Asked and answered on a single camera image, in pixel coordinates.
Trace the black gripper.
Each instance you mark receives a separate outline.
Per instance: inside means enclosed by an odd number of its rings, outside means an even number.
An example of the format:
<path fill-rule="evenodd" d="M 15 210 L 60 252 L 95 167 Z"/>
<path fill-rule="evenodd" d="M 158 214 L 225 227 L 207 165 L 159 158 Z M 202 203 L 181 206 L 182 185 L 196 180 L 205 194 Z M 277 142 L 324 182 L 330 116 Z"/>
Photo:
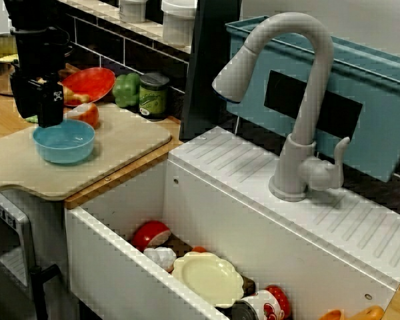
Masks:
<path fill-rule="evenodd" d="M 70 49 L 64 30 L 12 30 L 18 57 L 12 62 L 11 88 L 20 116 L 37 116 L 40 127 L 63 120 L 63 87 L 58 84 Z"/>

